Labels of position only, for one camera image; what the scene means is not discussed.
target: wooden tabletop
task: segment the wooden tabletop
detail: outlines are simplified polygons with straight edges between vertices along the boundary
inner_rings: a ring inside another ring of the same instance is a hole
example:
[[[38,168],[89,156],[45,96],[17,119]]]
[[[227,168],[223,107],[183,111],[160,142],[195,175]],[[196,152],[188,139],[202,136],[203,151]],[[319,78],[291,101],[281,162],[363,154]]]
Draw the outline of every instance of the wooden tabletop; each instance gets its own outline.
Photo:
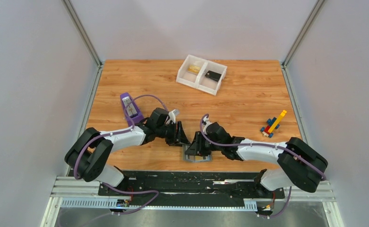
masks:
[[[280,142],[299,137],[300,132],[278,61],[219,60],[228,67],[216,96],[176,83],[183,60],[113,60],[106,61],[90,112],[87,127],[111,131],[127,127],[119,95],[134,98],[143,94],[159,97],[169,110],[178,109],[178,121],[189,141],[199,131],[200,118],[210,114],[231,136],[257,141]],[[136,100],[145,117],[161,104],[152,97]],[[260,128],[268,118],[287,110],[272,138],[263,137]],[[260,161],[232,161],[219,151],[212,153],[212,162],[183,161],[182,148],[169,147],[156,138],[143,146],[125,148],[109,156],[108,164],[124,170],[228,171],[259,172],[277,165]]]

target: white plastic container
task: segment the white plastic container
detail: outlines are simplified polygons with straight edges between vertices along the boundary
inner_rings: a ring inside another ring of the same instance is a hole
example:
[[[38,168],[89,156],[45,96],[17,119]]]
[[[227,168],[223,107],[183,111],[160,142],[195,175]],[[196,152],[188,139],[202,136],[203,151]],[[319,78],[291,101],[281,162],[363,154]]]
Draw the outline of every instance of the white plastic container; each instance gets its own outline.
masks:
[[[187,70],[190,65],[201,68],[197,75]],[[227,68],[228,67],[225,65],[188,55],[177,72],[176,82],[207,92],[211,95],[216,95],[220,89],[222,80],[225,78]],[[205,77],[205,74],[210,70],[221,74],[218,82]]]

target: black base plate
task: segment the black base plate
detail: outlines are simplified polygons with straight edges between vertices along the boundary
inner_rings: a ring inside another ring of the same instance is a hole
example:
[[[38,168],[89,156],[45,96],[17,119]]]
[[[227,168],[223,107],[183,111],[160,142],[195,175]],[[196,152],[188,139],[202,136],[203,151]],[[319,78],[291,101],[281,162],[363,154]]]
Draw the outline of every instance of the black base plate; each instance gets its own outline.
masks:
[[[135,192],[157,190],[159,196],[153,206],[197,206],[197,207],[243,207],[244,198],[272,199],[272,193],[259,196],[254,182],[238,181],[228,184],[214,184],[214,181],[252,180],[258,173],[222,173],[222,172],[157,172],[123,171],[129,178],[128,186]],[[98,195],[117,196],[107,187],[99,188]],[[142,205],[154,196],[153,193],[135,195],[131,205]],[[283,190],[275,191],[275,198],[283,199]]]

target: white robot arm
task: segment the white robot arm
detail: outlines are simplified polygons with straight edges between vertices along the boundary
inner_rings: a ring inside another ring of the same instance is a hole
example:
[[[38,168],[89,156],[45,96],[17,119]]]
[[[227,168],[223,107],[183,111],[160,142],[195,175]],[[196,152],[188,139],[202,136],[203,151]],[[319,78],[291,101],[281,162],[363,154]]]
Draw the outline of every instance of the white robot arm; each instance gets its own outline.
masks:
[[[205,156],[211,154],[211,151],[219,150],[231,160],[259,160],[279,164],[280,168],[264,169],[256,177],[256,185],[262,191],[274,191],[295,185],[307,192],[315,192],[321,175],[314,168],[323,173],[328,165],[322,156],[298,138],[291,138],[288,142],[281,143],[257,142],[243,137],[231,137],[217,122],[211,123],[208,118],[204,119],[203,124],[205,125],[203,131],[196,132],[186,154]],[[132,130],[125,133],[119,133],[120,131],[86,129],[66,154],[65,162],[74,167],[79,152],[84,146],[94,137],[103,135],[89,146],[95,148],[92,153],[88,150],[83,153],[77,173],[87,182],[98,180],[117,187],[125,176],[117,167],[106,164],[110,153],[149,143],[155,137],[165,138],[170,146],[190,144],[183,132],[181,122],[176,122],[172,112],[168,113],[161,108],[154,110],[149,118],[136,124]],[[281,148],[293,150],[298,157],[307,160],[313,168]]]

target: silver frame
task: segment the silver frame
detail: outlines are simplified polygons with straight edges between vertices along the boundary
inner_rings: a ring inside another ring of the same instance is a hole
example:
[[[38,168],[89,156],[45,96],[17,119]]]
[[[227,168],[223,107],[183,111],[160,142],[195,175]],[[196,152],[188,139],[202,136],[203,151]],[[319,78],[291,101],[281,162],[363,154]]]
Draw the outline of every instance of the silver frame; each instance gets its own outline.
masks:
[[[73,23],[75,24],[78,32],[80,33],[83,42],[86,44],[94,62],[98,66],[98,72],[94,79],[94,85],[91,89],[91,93],[88,99],[88,104],[86,107],[86,112],[83,117],[83,121],[81,123],[80,129],[78,131],[77,137],[84,131],[87,120],[89,117],[89,113],[95,98],[95,94],[97,91],[98,83],[101,77],[101,73],[103,70],[103,62],[100,60],[94,46],[92,45],[90,38],[88,37],[80,19],[74,10],[74,7],[70,0],[61,0],[66,7],[67,12],[69,13],[70,17],[72,18]],[[302,139],[308,143],[309,136],[307,135],[306,131],[303,127],[303,118],[300,114],[300,108],[298,106],[297,99],[293,93],[293,83],[290,79],[288,65],[296,52],[297,48],[299,47],[300,43],[303,41],[306,33],[308,32],[309,28],[311,27],[312,23],[314,22],[315,18],[317,17],[320,9],[324,5],[326,0],[317,0],[316,4],[314,5],[311,13],[309,14],[306,22],[304,23],[298,37],[296,38],[295,42],[293,43],[291,49],[289,50],[285,60],[281,64],[283,76],[285,79],[285,83],[288,89],[290,101],[292,103],[293,110],[295,112],[296,120],[299,126],[300,134]],[[54,227],[59,209],[61,207],[68,207],[69,204],[75,203],[75,207],[83,207],[83,208],[108,208],[108,204],[112,200],[116,199],[126,199],[125,196],[98,196],[98,182],[83,182],[83,181],[76,181],[73,177],[57,177],[55,180],[55,184],[51,193],[51,196],[48,201],[48,205],[46,207],[43,220],[41,222],[41,227]],[[288,195],[289,189],[284,189],[285,195]],[[307,193],[298,188],[292,189],[292,194],[290,201],[320,201],[323,204],[325,209],[326,219],[330,227],[344,227],[338,205],[336,199],[334,197],[334,193],[332,191],[331,185],[329,181],[321,182],[318,190],[316,193]],[[154,207],[148,206],[148,209],[154,210],[228,210],[230,208],[189,208],[189,207]],[[237,208],[234,210],[245,211],[246,208]]]

